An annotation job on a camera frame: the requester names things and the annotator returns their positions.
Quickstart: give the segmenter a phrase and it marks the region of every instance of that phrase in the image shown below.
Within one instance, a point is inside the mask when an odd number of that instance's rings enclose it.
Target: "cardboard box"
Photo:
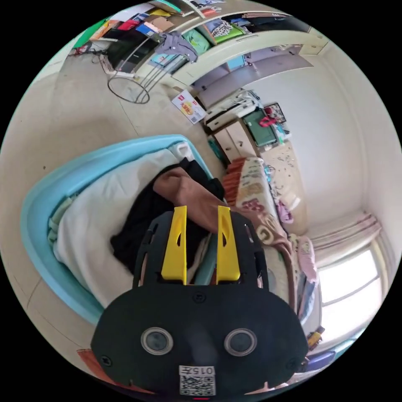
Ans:
[[[152,36],[155,33],[158,33],[157,31],[154,31],[154,29],[152,29],[150,26],[146,25],[145,23],[138,25],[138,27],[136,27],[136,30],[146,36]]]
[[[168,21],[165,17],[161,17],[159,15],[150,15],[149,17],[145,18],[145,22],[156,26],[160,32],[165,32],[168,29],[172,28],[174,24]]]
[[[190,95],[187,90],[179,93],[173,100],[173,105],[177,107],[193,124],[202,120],[206,111],[201,105]]]

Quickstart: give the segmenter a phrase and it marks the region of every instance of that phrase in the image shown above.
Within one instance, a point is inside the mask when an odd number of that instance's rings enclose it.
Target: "window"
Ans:
[[[382,283],[371,249],[318,270],[322,298],[322,343],[359,330],[382,303]]]

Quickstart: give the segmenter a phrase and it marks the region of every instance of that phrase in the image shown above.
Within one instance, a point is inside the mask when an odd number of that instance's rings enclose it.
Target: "pink curtain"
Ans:
[[[368,245],[381,231],[377,218],[358,211],[309,232],[314,246],[315,262],[322,267],[336,262]]]

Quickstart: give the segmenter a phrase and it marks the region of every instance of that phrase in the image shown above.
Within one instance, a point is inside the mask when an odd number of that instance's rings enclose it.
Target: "picture frame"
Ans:
[[[279,106],[279,103],[273,103],[271,105],[265,106],[264,110],[270,117],[273,117],[278,123],[286,122],[285,115],[283,114],[282,109]]]

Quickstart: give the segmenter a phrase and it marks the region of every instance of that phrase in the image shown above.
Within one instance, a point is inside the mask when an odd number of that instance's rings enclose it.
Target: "tiled floor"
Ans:
[[[199,124],[192,126],[162,87],[150,102],[118,99],[91,56],[70,57],[61,72],[33,84],[10,122],[0,154],[0,247],[15,294],[49,343],[85,369],[75,350],[89,347],[93,326],[62,303],[40,279],[21,242],[22,202],[30,188],[69,160],[120,141],[162,134],[187,136],[215,177],[223,167]],[[117,80],[113,88],[126,85]]]

